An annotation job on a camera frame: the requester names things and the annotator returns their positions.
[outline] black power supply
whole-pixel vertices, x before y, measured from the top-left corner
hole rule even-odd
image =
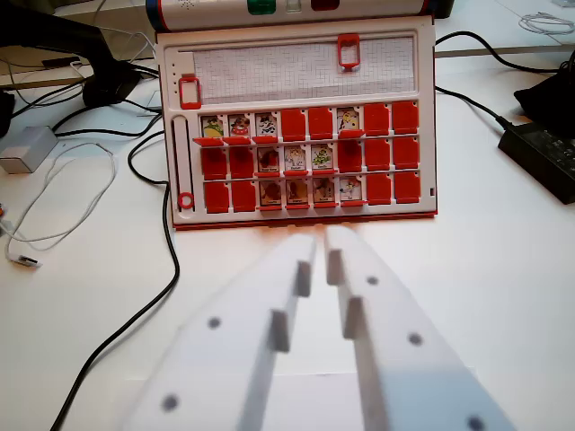
[[[500,150],[543,184],[563,204],[575,202],[575,144],[537,123],[508,125]]]

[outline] table surface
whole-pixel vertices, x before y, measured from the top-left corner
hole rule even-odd
[[[532,15],[538,12],[550,13],[553,16],[575,22],[575,7],[561,7],[552,0],[496,0],[517,17]],[[575,44],[575,32],[551,36],[562,45]]]
[[[564,57],[509,59],[557,66]],[[508,119],[525,120],[513,92],[544,78],[502,67],[491,57],[442,58],[437,82]],[[156,89],[157,82],[141,84],[130,99],[145,101]],[[53,125],[81,106],[78,99],[31,110],[15,119],[10,133],[24,125]],[[136,111],[131,105],[100,108],[62,130],[138,131],[149,119]],[[500,134],[491,118],[438,94],[438,215],[349,226],[398,274],[518,430],[575,429],[575,206],[562,205],[499,151]],[[62,139],[34,174],[1,173],[6,219],[14,220],[37,192],[49,161],[82,142],[99,142],[116,154],[116,182],[92,216],[54,250],[37,253],[13,242],[13,251],[39,258],[42,268],[0,259],[0,429],[48,429],[85,359],[173,274],[161,224],[164,191],[136,179],[126,165],[136,141]],[[32,209],[22,227],[26,234],[68,227],[106,181],[104,154],[84,147],[70,156],[79,159]],[[166,178],[162,142],[135,165],[150,177]],[[312,295],[299,302],[292,351],[278,356],[263,429],[362,429],[353,346],[341,337],[335,288],[325,282],[322,225],[175,233],[179,284],[157,312],[98,361],[63,429],[117,429],[178,327],[235,274],[296,232],[318,241]]]

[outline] character face picture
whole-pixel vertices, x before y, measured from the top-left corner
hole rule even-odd
[[[201,129],[204,137],[222,137],[224,135],[222,121],[216,116],[202,117]]]
[[[281,187],[278,181],[260,181],[260,203],[267,205],[281,205]]]
[[[312,145],[312,169],[333,169],[333,150],[327,144]]]
[[[279,172],[279,154],[275,148],[258,148],[258,172]]]
[[[361,181],[356,177],[341,177],[340,199],[361,200]]]
[[[305,151],[301,146],[285,146],[286,171],[305,171]]]
[[[278,122],[271,112],[255,114],[255,134],[257,136],[277,136]]]
[[[314,202],[333,202],[334,191],[332,178],[314,178]]]
[[[338,130],[359,129],[359,113],[353,108],[338,108]]]
[[[303,204],[307,202],[307,183],[304,180],[286,181],[287,202]]]
[[[250,119],[244,115],[230,115],[228,117],[230,125],[230,136],[250,136]]]

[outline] red plastic flap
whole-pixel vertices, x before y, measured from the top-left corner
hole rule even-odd
[[[252,139],[256,144],[275,144],[278,142],[276,136],[254,136]]]
[[[356,48],[356,61],[352,63],[343,63],[341,59],[341,48],[343,47],[355,47]],[[341,34],[338,36],[338,62],[340,66],[344,69],[352,69],[361,63],[361,57],[359,55],[359,35],[357,33]]]
[[[281,211],[281,205],[275,205],[273,207],[259,207],[260,211]]]
[[[255,187],[251,181],[232,182],[232,204],[235,213],[255,211]]]
[[[369,205],[389,205],[392,203],[392,180],[385,173],[367,176],[367,203]]]
[[[307,171],[284,171],[284,175],[287,177],[305,177]]]
[[[249,145],[252,143],[249,137],[246,136],[229,136],[223,137],[224,142],[228,145]]]
[[[361,172],[361,145],[358,141],[338,141],[340,172]]]
[[[411,136],[394,139],[394,165],[397,169],[417,169],[420,164],[420,143]]]
[[[333,115],[328,108],[310,108],[309,134],[312,139],[331,139],[333,137]]]
[[[278,177],[279,172],[255,172],[255,176],[261,178]]]
[[[289,204],[286,205],[286,209],[307,209],[309,204]]]
[[[396,135],[417,133],[420,113],[415,101],[395,101],[392,103],[392,121]]]
[[[363,107],[367,136],[389,135],[389,109],[385,103],[369,103]]]
[[[253,153],[248,146],[230,148],[230,173],[232,178],[251,178],[253,176]]]
[[[421,181],[415,172],[397,172],[394,183],[395,200],[398,204],[415,204],[420,201]]]
[[[390,165],[389,142],[385,138],[366,139],[366,166],[368,171],[388,171]]]
[[[312,175],[332,175],[335,173],[335,169],[320,169],[320,170],[313,170]]]
[[[201,170],[206,180],[225,180],[227,174],[226,153],[221,148],[200,150]]]
[[[316,208],[335,208],[339,204],[337,202],[318,202],[314,204]]]
[[[201,146],[223,146],[221,137],[194,137],[194,142]]]
[[[365,200],[346,200],[341,202],[342,207],[363,207],[365,204]]]
[[[227,213],[230,207],[230,198],[224,182],[207,182],[205,184],[206,208],[208,213]]]
[[[305,115],[299,109],[281,111],[284,142],[305,141]]]
[[[340,131],[340,138],[341,139],[355,139],[357,137],[362,137],[364,135],[364,131],[361,129],[343,129]]]

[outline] red plastic frame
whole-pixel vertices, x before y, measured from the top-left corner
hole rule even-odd
[[[341,48],[353,46],[356,47],[358,61],[355,61],[354,63],[343,63],[343,60],[341,59]],[[359,63],[361,63],[359,51],[359,35],[357,33],[341,34],[338,36],[338,62],[341,67],[344,69],[353,69],[355,66],[359,66]]]
[[[183,83],[196,83],[196,90],[198,92],[198,101],[183,101],[183,91],[181,85]],[[198,110],[201,108],[201,90],[199,88],[199,79],[196,76],[183,76],[179,81],[180,87],[180,107],[183,110]]]

